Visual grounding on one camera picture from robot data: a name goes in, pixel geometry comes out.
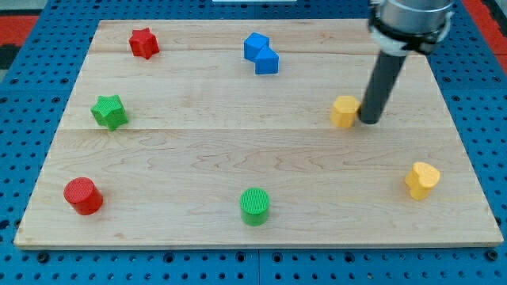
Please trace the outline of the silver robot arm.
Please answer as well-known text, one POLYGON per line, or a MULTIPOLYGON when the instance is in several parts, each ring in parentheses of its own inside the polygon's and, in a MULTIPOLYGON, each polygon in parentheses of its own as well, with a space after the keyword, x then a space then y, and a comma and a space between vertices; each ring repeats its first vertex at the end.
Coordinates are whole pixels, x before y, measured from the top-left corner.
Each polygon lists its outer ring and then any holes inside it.
POLYGON ((431 54, 448 35, 452 0, 375 0, 369 2, 368 31, 379 54, 362 99, 359 119, 376 124, 411 52, 431 54))

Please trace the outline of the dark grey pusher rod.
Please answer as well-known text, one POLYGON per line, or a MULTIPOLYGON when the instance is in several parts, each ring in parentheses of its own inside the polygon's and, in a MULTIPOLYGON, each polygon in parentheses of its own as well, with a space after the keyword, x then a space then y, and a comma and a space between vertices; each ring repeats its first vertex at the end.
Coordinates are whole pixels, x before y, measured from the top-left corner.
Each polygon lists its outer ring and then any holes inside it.
POLYGON ((405 60, 405 56, 379 53, 358 112, 362 123, 379 122, 405 60))

